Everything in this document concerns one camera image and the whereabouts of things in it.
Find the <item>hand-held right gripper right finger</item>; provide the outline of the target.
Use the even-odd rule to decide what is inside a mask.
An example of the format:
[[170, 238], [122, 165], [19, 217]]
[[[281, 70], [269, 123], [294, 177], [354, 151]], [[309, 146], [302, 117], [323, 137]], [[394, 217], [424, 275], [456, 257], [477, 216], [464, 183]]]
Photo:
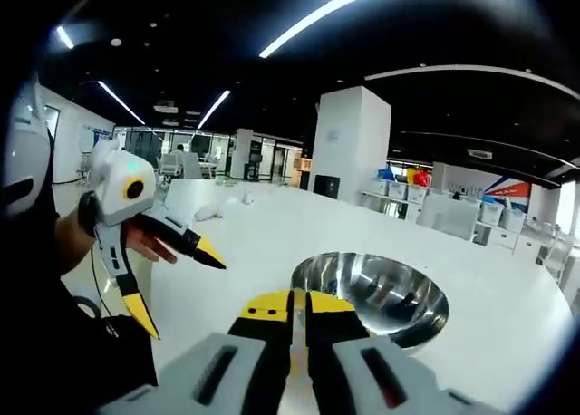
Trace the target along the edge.
[[388, 337], [371, 336], [344, 299], [305, 294], [308, 374], [322, 414], [497, 414], [453, 389]]

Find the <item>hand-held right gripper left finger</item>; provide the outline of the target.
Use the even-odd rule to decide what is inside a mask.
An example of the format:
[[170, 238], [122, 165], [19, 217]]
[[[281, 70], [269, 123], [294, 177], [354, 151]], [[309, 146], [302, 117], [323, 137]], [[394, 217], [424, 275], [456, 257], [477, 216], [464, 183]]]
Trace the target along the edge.
[[261, 294], [227, 333], [211, 333], [99, 414], [276, 414], [290, 372], [293, 292]]

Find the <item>person's left hand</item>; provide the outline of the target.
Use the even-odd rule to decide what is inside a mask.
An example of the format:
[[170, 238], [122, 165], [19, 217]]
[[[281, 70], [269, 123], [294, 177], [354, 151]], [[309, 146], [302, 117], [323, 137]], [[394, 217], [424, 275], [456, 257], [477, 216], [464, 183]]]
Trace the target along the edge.
[[170, 264], [177, 262], [177, 257], [156, 237], [131, 224], [126, 224], [125, 229], [126, 247], [138, 252], [151, 262], [160, 260]]

